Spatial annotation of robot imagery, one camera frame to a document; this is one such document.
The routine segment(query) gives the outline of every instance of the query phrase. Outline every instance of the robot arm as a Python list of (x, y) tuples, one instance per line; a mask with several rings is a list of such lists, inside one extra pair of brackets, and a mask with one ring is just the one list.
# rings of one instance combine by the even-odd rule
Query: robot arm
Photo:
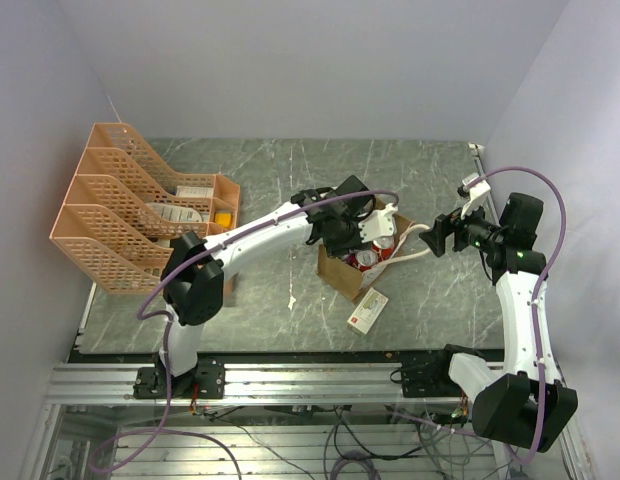
[[(300, 206), (311, 205), (318, 200), (367, 190), (356, 177), (351, 176), (334, 190), (324, 188), (300, 192), (274, 212), (232, 232), (211, 235), (203, 240), (194, 233), (187, 233), (173, 240), (174, 252), (163, 278), (204, 249), (216, 251), (202, 265), (192, 265), (184, 270), (164, 289), (168, 309), (178, 319), (168, 337), (172, 375), (179, 377), (196, 367), (203, 325), (222, 307), (225, 279), (262, 257), (290, 246), (323, 240), (329, 255), (341, 256), (369, 248), (370, 242), (378, 237), (392, 236), (396, 228), (393, 214), (397, 207), (387, 205), (382, 210), (365, 212), (366, 205), (374, 203), (371, 195), (339, 200), (293, 214)], [(277, 221), (286, 214), (293, 216)], [(261, 228), (268, 220), (273, 220), (274, 224)], [(240, 238), (230, 243), (232, 237)], [(165, 364), (163, 351), (160, 351), (160, 357)]]
[[(465, 179), (464, 185), (474, 178), (476, 175)], [(524, 448), (532, 443), (539, 395), (546, 395), (539, 448), (545, 452), (576, 411), (577, 394), (562, 385), (552, 355), (546, 323), (545, 280), (535, 301), (545, 365), (545, 385), (539, 385), (531, 304), (534, 286), (546, 260), (532, 247), (543, 203), (513, 193), (499, 224), (494, 225), (485, 220), (485, 211), (480, 206), (489, 191), (485, 181), (469, 192), (462, 186), (459, 192), (469, 197), (468, 203), (448, 215), (440, 215), (431, 230), (420, 234), (437, 257), (445, 253), (445, 239), (451, 234), (454, 234), (453, 251), (472, 246), (482, 252), (492, 269), (492, 283), (503, 313), (503, 369), (491, 370), (476, 355), (454, 353), (448, 375), (473, 405), (473, 428), (477, 435)]]

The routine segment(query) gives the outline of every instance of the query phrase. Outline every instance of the gray marble table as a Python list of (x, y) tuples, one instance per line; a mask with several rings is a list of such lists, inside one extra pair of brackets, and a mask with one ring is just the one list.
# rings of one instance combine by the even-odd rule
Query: gray marble table
[[(246, 223), (308, 187), (355, 174), (370, 188), (395, 190), (400, 212), (431, 224), (462, 201), (460, 180), (476, 171), (467, 144), (390, 140), (154, 139), (173, 168), (228, 176), (242, 187)], [(201, 351), (355, 351), (503, 346), (501, 310), (474, 249), (398, 264), (376, 288), (389, 302), (364, 337), (346, 327), (354, 305), (317, 277), (316, 246), (278, 252), (242, 271), (222, 311), (206, 324)], [(405, 253), (419, 251), (415, 236)], [(289, 308), (290, 295), (296, 302)], [(147, 353), (163, 321), (139, 323), (140, 296), (97, 292), (83, 353)]]

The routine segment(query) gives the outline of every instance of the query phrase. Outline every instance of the small box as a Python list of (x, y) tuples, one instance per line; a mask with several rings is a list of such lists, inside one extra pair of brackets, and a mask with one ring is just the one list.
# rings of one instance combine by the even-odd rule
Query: small box
[(212, 187), (190, 187), (187, 185), (177, 186), (177, 197), (190, 198), (212, 198), (214, 189)]
[[(377, 198), (377, 209), (382, 209), (385, 204)], [(394, 221), (397, 230), (394, 234), (395, 245), (399, 244), (399, 237), (407, 230), (412, 223), (399, 213), (394, 214)], [(355, 267), (348, 265), (338, 258), (330, 258), (323, 245), (319, 245), (319, 255), (317, 260), (317, 275), (341, 293), (352, 303), (358, 303), (366, 294), (368, 289), (377, 279), (392, 265), (385, 268), (372, 268), (365, 272), (360, 272)]]
[(350, 330), (357, 335), (368, 333), (386, 303), (388, 303), (388, 297), (370, 288), (348, 319)]

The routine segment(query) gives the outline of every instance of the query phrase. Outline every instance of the white box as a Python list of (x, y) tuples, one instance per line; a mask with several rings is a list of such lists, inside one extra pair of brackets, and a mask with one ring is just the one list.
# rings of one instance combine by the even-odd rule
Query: white box
[(177, 186), (177, 197), (190, 198), (210, 198), (214, 189), (212, 187), (187, 187), (184, 185)]
[(371, 288), (350, 315), (348, 327), (358, 335), (365, 335), (377, 321), (386, 303), (388, 303), (388, 297)]

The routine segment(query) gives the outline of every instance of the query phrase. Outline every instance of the yellow object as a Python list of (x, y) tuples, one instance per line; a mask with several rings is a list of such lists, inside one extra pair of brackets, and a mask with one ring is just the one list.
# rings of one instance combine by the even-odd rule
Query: yellow object
[(230, 228), (232, 225), (232, 214), (230, 212), (219, 212), (214, 215), (214, 223), (224, 228)]

